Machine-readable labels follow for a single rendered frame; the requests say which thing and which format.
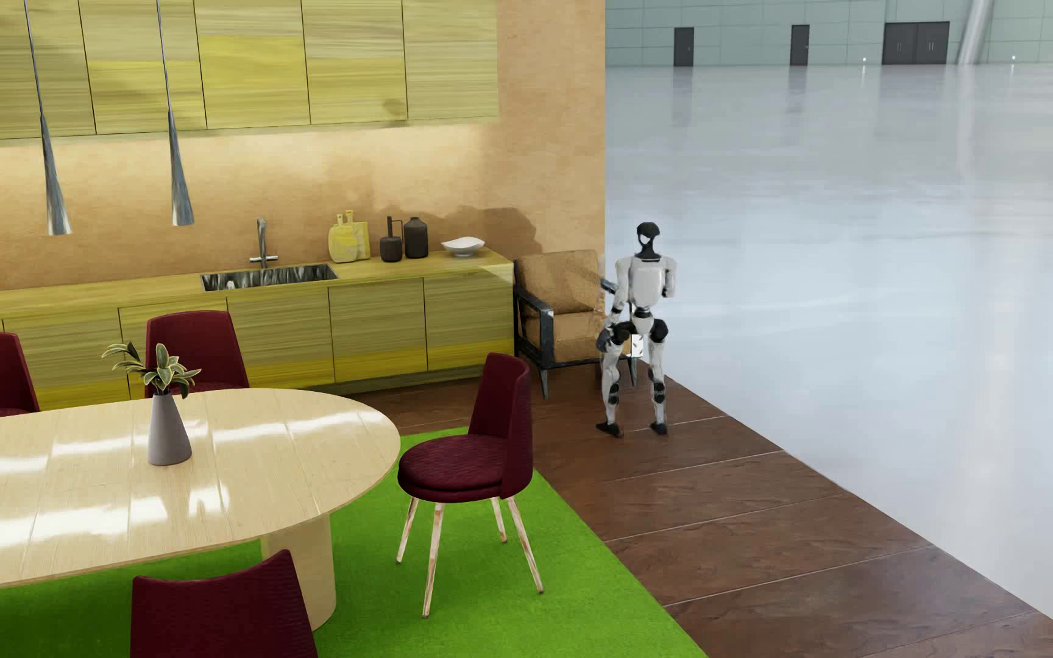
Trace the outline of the white humanoid robot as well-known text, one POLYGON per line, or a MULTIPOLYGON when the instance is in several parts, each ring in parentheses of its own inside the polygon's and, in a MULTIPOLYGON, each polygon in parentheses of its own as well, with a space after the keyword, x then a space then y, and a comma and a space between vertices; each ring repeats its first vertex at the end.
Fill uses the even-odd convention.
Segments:
POLYGON ((612 308, 605 318, 595 346, 601 352, 601 393, 605 404, 605 420, 597 424, 601 432, 618 437, 620 427, 615 422, 615 410, 620 402, 619 357, 633 335, 645 337, 645 356, 650 365, 651 399, 654 420, 650 427, 665 436, 665 372, 664 360, 668 325, 653 314, 665 297, 675 294, 676 262, 670 256, 653 248, 660 228, 653 221, 636 227, 640 252, 615 262, 618 281, 613 292, 612 308))

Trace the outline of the wooden kitchen counter cabinet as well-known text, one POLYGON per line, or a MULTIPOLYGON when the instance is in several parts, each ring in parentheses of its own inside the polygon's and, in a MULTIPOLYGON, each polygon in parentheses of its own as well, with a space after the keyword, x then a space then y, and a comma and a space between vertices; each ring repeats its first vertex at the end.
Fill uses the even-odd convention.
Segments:
POLYGON ((327 263, 338 278, 206 292, 199 275, 0 291, 0 331, 18 335, 43 411, 139 399, 101 353, 147 322, 224 310, 249 384, 357 392, 473 377, 489 352, 511 353, 514 266, 492 250, 455 258, 327 263))

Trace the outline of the yellow cutting boards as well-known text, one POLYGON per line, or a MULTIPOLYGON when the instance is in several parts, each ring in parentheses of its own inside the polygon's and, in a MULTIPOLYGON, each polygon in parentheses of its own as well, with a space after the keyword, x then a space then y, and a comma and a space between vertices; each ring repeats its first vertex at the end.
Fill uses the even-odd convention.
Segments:
POLYGON ((366 261, 371 258, 370 230, 366 221, 357 221, 347 208, 336 216, 327 233, 329 257, 335 263, 366 261))

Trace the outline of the steel kitchen sink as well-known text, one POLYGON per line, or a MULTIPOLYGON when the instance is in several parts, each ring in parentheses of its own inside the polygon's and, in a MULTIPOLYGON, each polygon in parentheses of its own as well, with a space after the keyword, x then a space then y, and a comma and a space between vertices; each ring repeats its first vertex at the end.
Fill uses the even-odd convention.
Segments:
POLYGON ((336 278, 338 275, 326 263, 199 275, 202 288, 206 292, 254 290, 292 283, 331 281, 336 278))

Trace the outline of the green rug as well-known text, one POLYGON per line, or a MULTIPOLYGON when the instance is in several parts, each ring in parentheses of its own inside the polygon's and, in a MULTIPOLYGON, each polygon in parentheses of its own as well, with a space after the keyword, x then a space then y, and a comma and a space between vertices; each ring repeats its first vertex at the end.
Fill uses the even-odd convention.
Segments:
MULTIPOLYGON (((408 494, 394 472, 330 515, 338 604, 319 658, 706 658, 686 631, 539 474, 517 497, 544 592, 505 512, 450 503, 431 615, 421 617, 433 506, 396 563, 408 494)), ((196 579, 261 560, 256 541, 0 590, 0 658, 130 658, 132 580, 196 579)))

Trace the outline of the steel kitchen faucet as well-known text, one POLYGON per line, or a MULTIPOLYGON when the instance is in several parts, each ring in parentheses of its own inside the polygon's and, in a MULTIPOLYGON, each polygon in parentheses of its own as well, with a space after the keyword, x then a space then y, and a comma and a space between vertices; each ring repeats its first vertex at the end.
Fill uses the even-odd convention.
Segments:
POLYGON ((250 263, 256 263, 263 271, 269 270, 271 262, 278 260, 277 255, 269 254, 267 225, 264 217, 256 218, 257 255, 249 258, 250 263))

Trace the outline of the grey vase with green plant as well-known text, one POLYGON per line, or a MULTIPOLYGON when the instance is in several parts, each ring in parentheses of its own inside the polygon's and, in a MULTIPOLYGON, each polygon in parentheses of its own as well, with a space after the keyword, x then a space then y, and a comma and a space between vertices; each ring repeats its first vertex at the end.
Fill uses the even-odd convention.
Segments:
POLYGON ((171 356, 163 343, 154 348, 154 364, 147 366, 140 361, 135 344, 113 343, 103 352, 102 358, 122 355, 122 361, 112 366, 122 368, 128 375, 139 376, 141 384, 152 388, 152 411, 150 438, 147 438, 147 461, 154 466, 171 466, 188 460, 192 444, 176 403, 176 395, 186 399, 200 368, 188 370, 177 356, 171 356))

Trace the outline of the silver cone pendant lamp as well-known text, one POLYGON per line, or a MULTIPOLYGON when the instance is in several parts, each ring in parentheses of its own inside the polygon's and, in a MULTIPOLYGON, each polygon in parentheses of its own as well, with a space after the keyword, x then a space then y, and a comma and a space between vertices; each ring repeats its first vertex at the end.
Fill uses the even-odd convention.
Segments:
POLYGON ((160 0, 154 0, 157 12, 158 42, 166 91, 166 108, 168 108, 168 161, 171 162, 171 219, 175 227, 192 226, 196 223, 188 187, 183 175, 182 154, 180 153, 178 129, 172 108, 171 89, 168 89, 168 58, 166 57, 163 15, 160 0))
POLYGON ((68 235, 73 232, 69 225, 68 211, 59 177, 57 176, 54 153, 51 146, 51 134, 44 114, 40 81, 38 81, 37 53, 35 52, 27 0, 22 0, 24 23, 26 23, 29 58, 32 59, 35 89, 37 91, 38 120, 40 121, 40 138, 43 157, 43 175, 46 182, 47 225, 49 235, 68 235))

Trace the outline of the oval light wood dining table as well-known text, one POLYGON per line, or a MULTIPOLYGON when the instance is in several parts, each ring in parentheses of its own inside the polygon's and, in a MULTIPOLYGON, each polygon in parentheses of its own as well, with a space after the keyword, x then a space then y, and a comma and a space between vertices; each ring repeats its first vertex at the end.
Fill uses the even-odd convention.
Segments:
POLYGON ((311 629, 337 606, 329 514, 380 483, 397 427, 350 398, 175 398, 191 459, 147 461, 151 399, 0 417, 0 589, 260 540, 289 549, 311 629))

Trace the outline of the dark double door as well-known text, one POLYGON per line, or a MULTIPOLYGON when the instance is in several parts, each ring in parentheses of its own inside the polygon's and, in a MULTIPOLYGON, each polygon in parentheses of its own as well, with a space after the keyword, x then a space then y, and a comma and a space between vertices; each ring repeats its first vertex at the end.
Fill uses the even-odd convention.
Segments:
POLYGON ((881 64, 945 65, 951 23, 885 23, 881 64))

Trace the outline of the wooden wall cabinets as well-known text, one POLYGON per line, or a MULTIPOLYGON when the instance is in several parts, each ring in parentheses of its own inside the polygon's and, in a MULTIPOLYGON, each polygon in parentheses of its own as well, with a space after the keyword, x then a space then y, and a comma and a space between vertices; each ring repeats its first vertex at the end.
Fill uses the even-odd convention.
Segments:
POLYGON ((0 141, 498 115, 496 0, 0 0, 0 141))

